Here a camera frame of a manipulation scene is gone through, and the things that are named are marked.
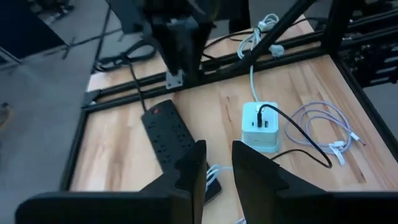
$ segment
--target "metal bracket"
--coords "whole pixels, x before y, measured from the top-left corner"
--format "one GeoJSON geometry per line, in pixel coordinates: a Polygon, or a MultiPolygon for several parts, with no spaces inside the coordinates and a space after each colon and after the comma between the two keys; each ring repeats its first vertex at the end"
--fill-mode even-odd
{"type": "Polygon", "coordinates": [[[166,72],[166,89],[173,89],[183,85],[183,70],[178,70],[176,75],[166,72]]]}
{"type": "Polygon", "coordinates": [[[84,99],[83,99],[83,104],[81,107],[86,107],[86,106],[95,104],[96,103],[95,100],[99,97],[100,94],[101,94],[101,90],[93,90],[93,91],[86,92],[84,99]]]}

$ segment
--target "power cord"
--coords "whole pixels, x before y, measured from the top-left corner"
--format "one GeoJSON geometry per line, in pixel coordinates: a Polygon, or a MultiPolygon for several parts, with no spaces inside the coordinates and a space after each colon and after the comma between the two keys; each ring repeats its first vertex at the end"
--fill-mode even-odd
{"type": "Polygon", "coordinates": [[[328,22],[328,18],[323,18],[323,17],[306,17],[304,19],[300,19],[295,21],[292,26],[296,26],[297,24],[303,22],[303,21],[315,21],[315,22],[328,22]]]}
{"type": "Polygon", "coordinates": [[[213,56],[211,56],[211,55],[208,55],[208,54],[205,54],[205,53],[202,53],[201,55],[204,56],[204,57],[206,57],[206,58],[208,58],[208,59],[218,61],[218,58],[213,57],[213,56]]]}
{"type": "MultiPolygon", "coordinates": [[[[353,140],[359,141],[360,143],[362,143],[362,145],[365,146],[365,143],[352,130],[347,118],[335,105],[333,105],[329,102],[325,102],[325,101],[314,101],[314,102],[311,102],[311,103],[301,106],[296,112],[293,113],[291,118],[294,118],[295,116],[297,116],[298,113],[302,110],[305,110],[305,111],[299,116],[298,125],[300,125],[300,126],[302,125],[303,118],[305,115],[307,115],[308,119],[307,119],[307,122],[305,123],[305,133],[306,134],[310,132],[309,126],[310,126],[311,121],[314,119],[327,119],[330,122],[337,124],[338,126],[340,126],[341,128],[343,128],[345,130],[346,136],[347,136],[346,140],[335,141],[330,144],[319,144],[319,143],[317,144],[317,146],[323,152],[325,152],[327,154],[335,155],[338,158],[338,160],[342,166],[345,164],[343,153],[346,152],[351,147],[353,140]],[[324,110],[318,110],[318,109],[306,110],[306,108],[308,106],[312,106],[312,105],[323,105],[323,106],[332,108],[338,113],[338,115],[341,119],[339,119],[337,116],[334,116],[330,112],[327,112],[324,110]],[[310,112],[316,112],[316,113],[319,113],[320,115],[310,116],[309,115],[310,112]]],[[[312,143],[310,144],[310,142],[308,142],[308,137],[306,137],[306,136],[305,136],[304,141],[299,141],[299,140],[293,138],[292,135],[288,132],[289,125],[290,125],[289,123],[286,123],[286,125],[285,125],[285,134],[291,141],[293,141],[297,144],[301,144],[303,146],[313,146],[312,143]]]]}
{"type": "MultiPolygon", "coordinates": [[[[306,134],[306,132],[305,132],[305,131],[304,131],[292,118],[290,118],[289,116],[287,116],[283,111],[281,111],[280,109],[276,108],[275,106],[268,105],[268,104],[264,104],[264,105],[261,105],[261,106],[260,106],[259,112],[257,113],[257,125],[258,125],[259,123],[262,123],[262,114],[261,114],[261,111],[262,111],[264,108],[266,108],[266,107],[271,108],[271,109],[273,109],[274,111],[278,112],[278,113],[279,113],[280,115],[282,115],[288,122],[292,123],[293,126],[294,126],[298,131],[300,131],[300,133],[305,137],[305,139],[306,139],[316,150],[318,150],[318,152],[320,152],[320,154],[325,158],[327,164],[324,163],[324,162],[322,162],[322,161],[319,161],[318,159],[316,159],[316,158],[313,157],[313,156],[310,156],[312,159],[314,159],[315,161],[317,161],[319,164],[321,164],[322,166],[324,166],[324,167],[326,167],[326,168],[329,168],[329,169],[330,169],[330,168],[332,167],[331,160],[330,160],[329,157],[325,154],[325,152],[322,151],[322,149],[310,138],[310,136],[308,136],[308,135],[306,134]]],[[[275,157],[271,158],[271,160],[274,160],[274,159],[276,159],[276,158],[278,158],[278,157],[280,157],[280,156],[286,155],[287,153],[290,153],[290,152],[297,152],[297,151],[298,151],[298,152],[304,152],[304,151],[301,150],[301,149],[291,149],[291,150],[288,150],[288,151],[286,151],[286,152],[282,152],[282,153],[279,154],[279,155],[276,155],[275,157]]]]}
{"type": "Polygon", "coordinates": [[[225,36],[223,36],[223,37],[220,37],[219,39],[216,39],[216,40],[214,40],[213,42],[211,42],[210,44],[206,45],[206,46],[205,46],[205,50],[206,50],[207,48],[209,48],[209,47],[211,47],[211,46],[217,44],[217,43],[220,43],[221,41],[223,41],[223,40],[225,40],[225,39],[230,38],[230,37],[235,37],[235,36],[238,36],[238,35],[246,35],[246,34],[252,34],[252,31],[237,32],[237,33],[228,34],[228,35],[225,35],[225,36]]]}
{"type": "Polygon", "coordinates": [[[112,72],[121,67],[128,66],[130,63],[139,62],[143,60],[149,60],[153,58],[156,54],[156,49],[146,40],[140,40],[135,43],[132,47],[127,49],[125,52],[113,57],[104,57],[96,62],[95,70],[99,72],[112,72]],[[130,57],[137,49],[145,46],[151,46],[153,49],[145,55],[130,57]]]}
{"type": "Polygon", "coordinates": [[[144,97],[142,97],[141,87],[138,84],[138,79],[136,77],[136,74],[134,73],[134,70],[132,69],[131,63],[129,63],[129,68],[130,68],[130,73],[131,73],[132,79],[134,80],[134,83],[136,84],[136,88],[138,91],[139,101],[141,102],[142,110],[144,110],[144,113],[145,113],[147,111],[147,107],[145,105],[144,97]]]}
{"type": "MultiPolygon", "coordinates": [[[[251,47],[250,50],[253,50],[253,48],[261,41],[261,32],[262,31],[269,31],[271,30],[275,24],[279,22],[279,17],[275,14],[269,14],[267,15],[262,21],[259,22],[259,25],[257,28],[253,29],[253,33],[249,36],[247,36],[241,44],[238,47],[238,57],[240,59],[244,58],[243,50],[246,46],[246,44],[251,41],[251,47]]],[[[281,45],[271,45],[269,47],[269,51],[271,52],[272,56],[274,57],[280,57],[283,56],[285,53],[285,49],[281,45]]],[[[254,87],[254,65],[250,66],[250,87],[251,91],[253,94],[253,97],[256,101],[258,100],[256,89],[254,87]]]]}

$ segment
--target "black mount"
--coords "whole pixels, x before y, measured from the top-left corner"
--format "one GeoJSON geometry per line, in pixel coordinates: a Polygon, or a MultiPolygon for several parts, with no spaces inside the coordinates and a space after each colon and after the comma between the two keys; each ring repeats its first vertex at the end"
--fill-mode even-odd
{"type": "MultiPolygon", "coordinates": [[[[211,19],[187,0],[144,1],[143,11],[149,24],[144,25],[143,38],[159,51],[170,79],[180,76],[174,86],[201,78],[201,53],[214,27],[211,19]]],[[[167,81],[167,88],[173,88],[167,81]]]]}
{"type": "Polygon", "coordinates": [[[233,142],[232,162],[247,223],[392,220],[398,212],[398,192],[327,192],[240,141],[233,142]]]}
{"type": "Polygon", "coordinates": [[[101,90],[86,92],[84,95],[82,107],[92,105],[101,96],[101,90]]]}
{"type": "Polygon", "coordinates": [[[139,192],[52,192],[19,205],[16,223],[194,223],[205,202],[206,142],[139,192]]]}

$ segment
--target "gray floor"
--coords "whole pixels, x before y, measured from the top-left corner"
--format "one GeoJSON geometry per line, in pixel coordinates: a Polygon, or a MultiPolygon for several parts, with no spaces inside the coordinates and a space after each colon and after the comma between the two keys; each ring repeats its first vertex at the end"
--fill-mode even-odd
{"type": "MultiPolygon", "coordinates": [[[[265,14],[283,15],[294,0],[251,0],[253,25],[265,14]]],[[[325,16],[330,1],[322,0],[308,10],[308,16],[325,16]]],[[[99,35],[107,10],[104,0],[76,0],[76,10],[52,25],[65,41],[99,35]]],[[[227,33],[218,23],[212,37],[227,33]]],[[[112,14],[107,31],[120,23],[112,14]]],[[[110,56],[130,47],[139,34],[118,41],[121,32],[105,38],[101,56],[110,56]]],[[[57,190],[78,121],[79,107],[90,77],[98,40],[63,52],[38,57],[17,70],[0,72],[0,103],[13,108],[11,122],[0,129],[0,223],[12,223],[17,205],[29,196],[57,190]]],[[[398,136],[398,101],[386,96],[398,94],[396,85],[365,90],[380,114],[398,136]]]]}

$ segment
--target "white plug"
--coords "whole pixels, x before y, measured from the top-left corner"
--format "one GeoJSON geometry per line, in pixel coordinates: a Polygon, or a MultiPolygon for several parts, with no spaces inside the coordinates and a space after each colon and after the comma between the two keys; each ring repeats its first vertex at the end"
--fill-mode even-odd
{"type": "Polygon", "coordinates": [[[271,108],[261,111],[262,122],[257,123],[259,108],[274,102],[249,102],[243,105],[242,142],[258,152],[275,153],[280,149],[278,113],[271,108]]]}

